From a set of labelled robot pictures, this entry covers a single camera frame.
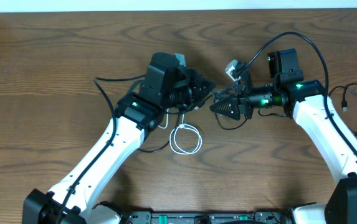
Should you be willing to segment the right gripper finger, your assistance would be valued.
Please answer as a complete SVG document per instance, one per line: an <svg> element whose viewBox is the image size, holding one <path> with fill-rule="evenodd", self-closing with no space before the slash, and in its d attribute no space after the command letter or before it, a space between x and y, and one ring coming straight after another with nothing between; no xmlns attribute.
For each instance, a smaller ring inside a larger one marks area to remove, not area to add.
<svg viewBox="0 0 357 224"><path fill-rule="evenodd" d="M209 107L213 113L217 113L234 120L240 120L239 104L235 98L226 98L216 101Z"/></svg>
<svg viewBox="0 0 357 224"><path fill-rule="evenodd" d="M228 95L231 91L238 92L244 89L243 84L234 83L227 88L221 89L213 93L213 98L215 100L221 100L223 96Z"/></svg>

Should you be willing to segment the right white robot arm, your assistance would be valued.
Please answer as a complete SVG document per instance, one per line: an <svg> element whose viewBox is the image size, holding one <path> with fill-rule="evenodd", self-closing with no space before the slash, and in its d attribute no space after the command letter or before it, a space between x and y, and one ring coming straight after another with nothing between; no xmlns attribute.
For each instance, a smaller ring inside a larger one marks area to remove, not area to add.
<svg viewBox="0 0 357 224"><path fill-rule="evenodd" d="M268 54L273 82L254 86L246 64L226 67L234 84L214 95L211 111L238 120L254 109L281 106L308 134L326 162L336 187L327 204L291 208L281 223L357 223L357 139L342 121L318 80L304 80L295 49Z"/></svg>

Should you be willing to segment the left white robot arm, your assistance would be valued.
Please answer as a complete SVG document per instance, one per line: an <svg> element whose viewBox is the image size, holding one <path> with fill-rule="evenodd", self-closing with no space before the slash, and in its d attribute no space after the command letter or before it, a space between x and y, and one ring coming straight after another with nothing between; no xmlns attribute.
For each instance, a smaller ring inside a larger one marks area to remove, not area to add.
<svg viewBox="0 0 357 224"><path fill-rule="evenodd" d="M23 203L23 223L120 223L97 199L124 161L144 143L170 108L185 113L204 104L213 81L187 68L184 55L158 52L117 105L100 139L48 192L34 189Z"/></svg>

